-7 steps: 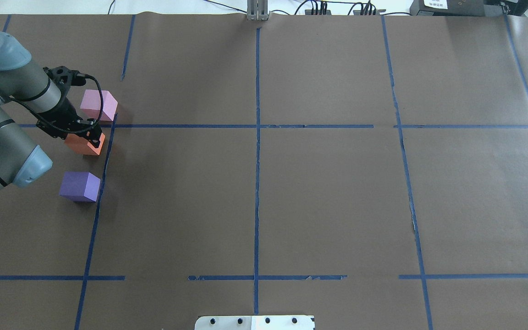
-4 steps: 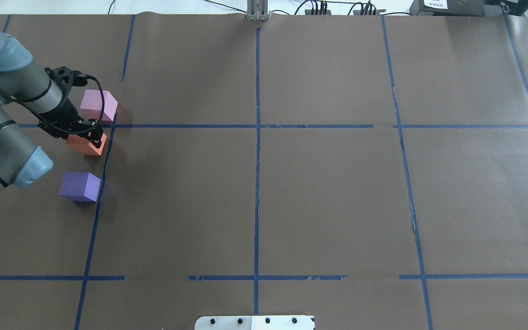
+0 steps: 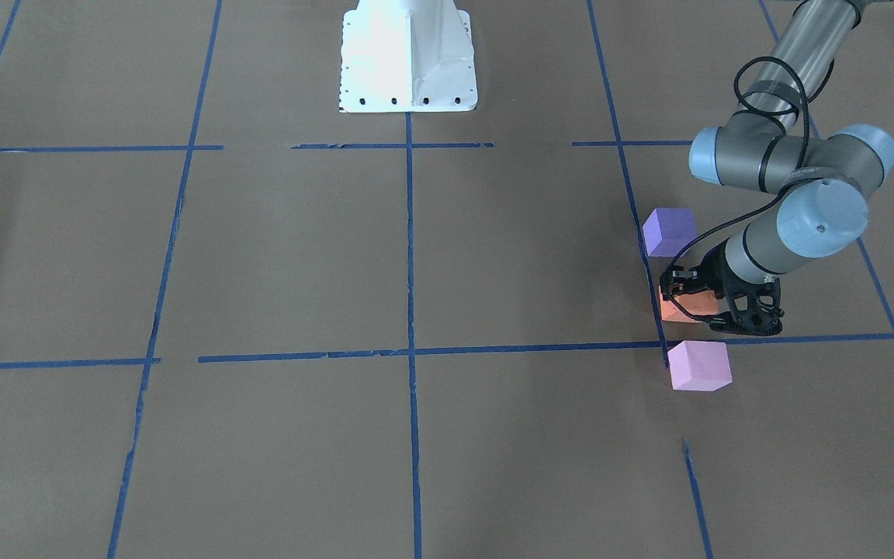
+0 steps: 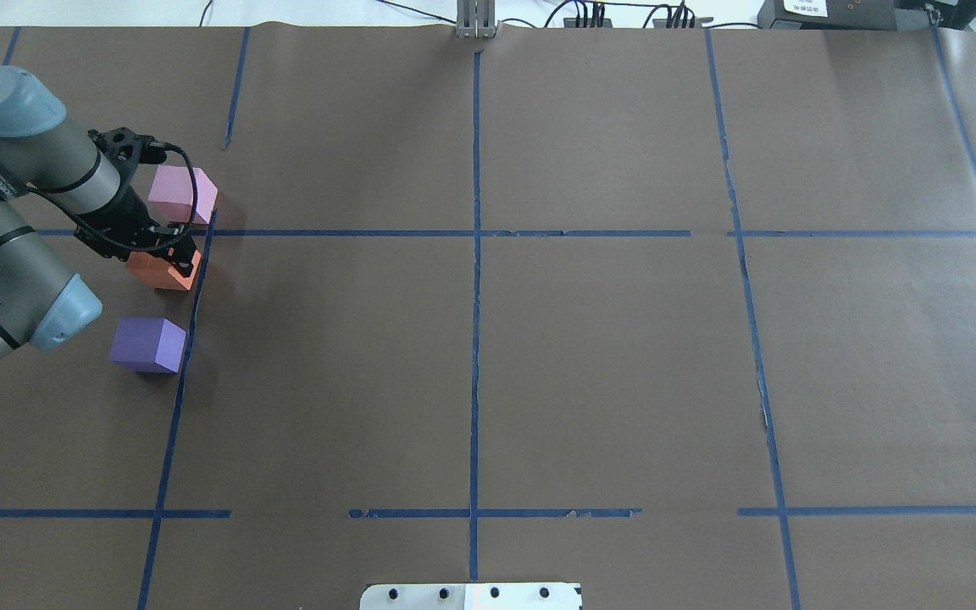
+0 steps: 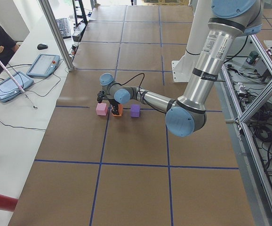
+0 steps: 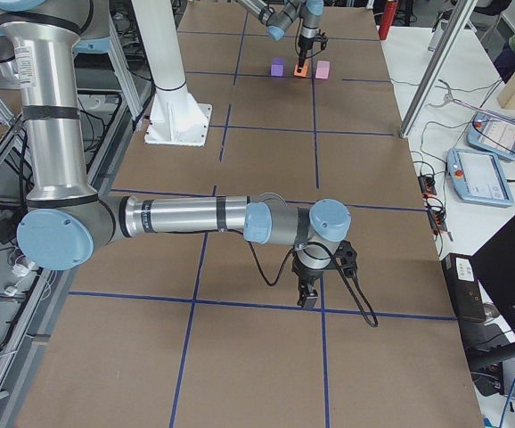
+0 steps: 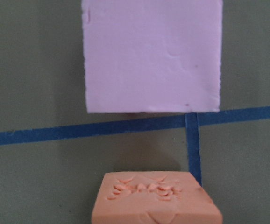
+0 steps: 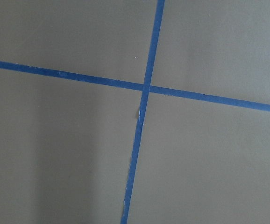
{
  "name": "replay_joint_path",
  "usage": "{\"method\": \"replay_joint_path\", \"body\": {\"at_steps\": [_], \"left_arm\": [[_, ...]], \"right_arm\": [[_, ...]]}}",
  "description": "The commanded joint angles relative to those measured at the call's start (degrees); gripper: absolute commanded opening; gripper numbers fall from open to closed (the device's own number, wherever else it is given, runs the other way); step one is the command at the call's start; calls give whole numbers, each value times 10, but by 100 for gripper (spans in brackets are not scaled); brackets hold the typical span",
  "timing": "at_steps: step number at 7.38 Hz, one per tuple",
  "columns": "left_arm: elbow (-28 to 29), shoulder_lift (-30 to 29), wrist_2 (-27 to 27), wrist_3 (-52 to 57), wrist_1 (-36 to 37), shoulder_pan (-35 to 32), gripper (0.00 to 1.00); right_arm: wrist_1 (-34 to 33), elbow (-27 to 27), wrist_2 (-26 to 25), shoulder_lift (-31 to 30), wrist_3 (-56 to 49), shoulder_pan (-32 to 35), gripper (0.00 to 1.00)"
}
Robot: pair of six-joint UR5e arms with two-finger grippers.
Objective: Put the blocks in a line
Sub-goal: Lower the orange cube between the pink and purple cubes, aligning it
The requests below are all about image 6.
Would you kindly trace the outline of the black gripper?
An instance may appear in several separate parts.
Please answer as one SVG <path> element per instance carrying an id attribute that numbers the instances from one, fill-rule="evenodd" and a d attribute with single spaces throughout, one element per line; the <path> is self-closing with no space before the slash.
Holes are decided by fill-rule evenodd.
<path id="1" fill-rule="evenodd" d="M 296 53 L 298 58 L 313 58 L 315 53 L 313 52 L 314 44 L 317 42 L 318 37 L 303 37 L 299 36 L 296 43 Z"/>

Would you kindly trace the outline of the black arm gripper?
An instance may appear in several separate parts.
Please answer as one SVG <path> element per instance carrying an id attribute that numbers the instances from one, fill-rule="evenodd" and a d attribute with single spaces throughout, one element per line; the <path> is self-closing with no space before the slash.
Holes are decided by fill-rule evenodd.
<path id="1" fill-rule="evenodd" d="M 297 255 L 293 256 L 291 271 L 298 276 L 298 291 L 300 294 L 317 294 L 315 282 L 323 276 L 325 267 L 309 267 Z"/>

